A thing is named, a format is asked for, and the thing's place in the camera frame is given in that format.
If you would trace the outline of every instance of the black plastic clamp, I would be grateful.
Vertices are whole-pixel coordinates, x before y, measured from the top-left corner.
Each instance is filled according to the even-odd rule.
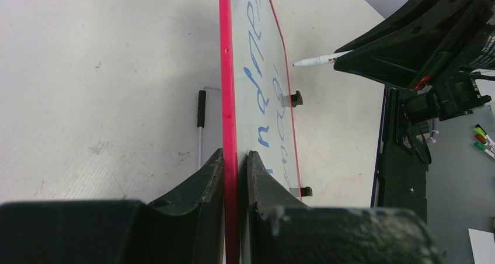
[[[204,116],[206,110],[206,91],[200,90],[198,94],[198,122],[197,127],[204,128]]]
[[[291,104],[293,107],[302,105],[302,96],[299,91],[295,91],[295,94],[291,95]]]
[[[306,186],[306,187],[301,187],[299,188],[301,191],[301,197],[312,197],[313,196],[313,189],[311,187]]]

